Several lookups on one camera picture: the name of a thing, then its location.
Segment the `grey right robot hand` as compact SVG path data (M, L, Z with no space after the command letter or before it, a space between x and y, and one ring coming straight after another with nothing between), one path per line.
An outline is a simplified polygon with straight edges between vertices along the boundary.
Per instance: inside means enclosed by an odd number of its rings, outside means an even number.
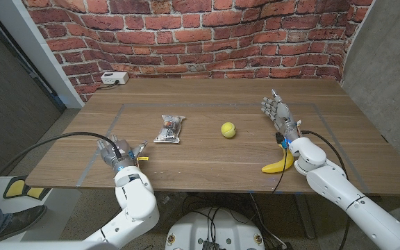
M288 143L299 138L297 122L275 89L272 89L272 97L263 98L261 105L262 112L273 121L276 130L285 137Z

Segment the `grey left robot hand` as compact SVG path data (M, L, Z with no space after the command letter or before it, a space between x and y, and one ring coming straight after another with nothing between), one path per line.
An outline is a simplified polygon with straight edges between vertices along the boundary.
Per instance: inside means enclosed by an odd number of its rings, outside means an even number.
M100 139L97 141L97 146L103 161L111 166L115 173L126 167L139 166L138 156L147 146L146 140L135 148L131 148L126 140L119 140L116 135L112 135L110 140L115 145Z

